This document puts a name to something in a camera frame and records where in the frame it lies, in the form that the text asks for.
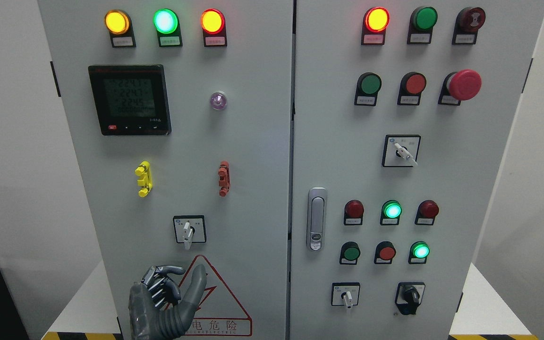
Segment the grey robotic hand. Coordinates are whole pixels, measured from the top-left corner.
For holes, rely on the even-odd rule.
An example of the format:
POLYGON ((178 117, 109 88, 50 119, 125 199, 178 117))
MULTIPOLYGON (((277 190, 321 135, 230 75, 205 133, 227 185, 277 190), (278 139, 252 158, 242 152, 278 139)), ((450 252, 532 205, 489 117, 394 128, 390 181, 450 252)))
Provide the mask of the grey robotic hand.
POLYGON ((182 295, 169 273, 184 274, 182 267, 149 267, 142 282, 130 288, 130 335, 133 340, 172 340, 183 336, 192 325, 203 296, 207 278, 205 267, 194 268, 191 284, 182 295))

